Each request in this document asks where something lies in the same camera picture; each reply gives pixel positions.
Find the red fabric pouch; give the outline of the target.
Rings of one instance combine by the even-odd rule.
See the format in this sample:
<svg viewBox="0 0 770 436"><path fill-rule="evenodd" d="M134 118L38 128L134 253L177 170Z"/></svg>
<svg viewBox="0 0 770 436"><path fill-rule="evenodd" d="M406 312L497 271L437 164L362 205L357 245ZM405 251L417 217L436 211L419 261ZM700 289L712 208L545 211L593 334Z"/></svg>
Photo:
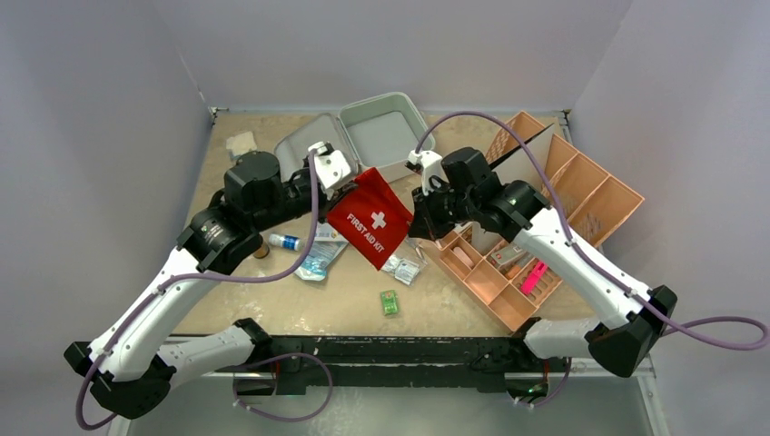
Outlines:
<svg viewBox="0 0 770 436"><path fill-rule="evenodd" d="M326 220L379 270L407 237L413 214L378 169L366 170L354 183L352 191L327 212Z"/></svg>

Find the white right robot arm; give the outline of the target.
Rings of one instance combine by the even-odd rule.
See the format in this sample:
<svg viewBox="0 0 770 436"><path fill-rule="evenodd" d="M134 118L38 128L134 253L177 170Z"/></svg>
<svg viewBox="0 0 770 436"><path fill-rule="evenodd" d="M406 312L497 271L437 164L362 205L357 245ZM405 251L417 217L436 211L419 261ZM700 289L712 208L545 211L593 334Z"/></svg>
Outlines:
<svg viewBox="0 0 770 436"><path fill-rule="evenodd" d="M531 184L502 183L476 149L463 147L445 157L412 151L406 166L421 177L412 192L411 238L437 241L459 224L478 223L544 262L592 307L593 319L540 319L520 328L521 338L509 346L517 367L584 357L616 376L632 375L665 329L653 309L670 314L677 302L673 291L664 285L652 289L624 273L574 233ZM652 309L645 308L647 302Z"/></svg>

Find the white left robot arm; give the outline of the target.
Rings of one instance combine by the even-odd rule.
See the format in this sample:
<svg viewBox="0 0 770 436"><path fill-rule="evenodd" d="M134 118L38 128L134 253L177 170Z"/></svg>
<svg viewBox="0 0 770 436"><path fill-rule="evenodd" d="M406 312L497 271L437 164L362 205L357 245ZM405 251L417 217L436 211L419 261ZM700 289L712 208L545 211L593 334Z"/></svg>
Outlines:
<svg viewBox="0 0 770 436"><path fill-rule="evenodd" d="M94 340L65 350L65 360L84 379L79 397L92 396L112 417L136 419L205 373L265 368L272 359L271 336L249 318L174 346L167 338L209 291L234 281L235 269L263 247L264 231L303 215L312 225L331 221L378 267L414 220L377 170L353 174L346 156L330 144L313 145L304 166L288 179L281 177L275 155L242 155L127 312Z"/></svg>

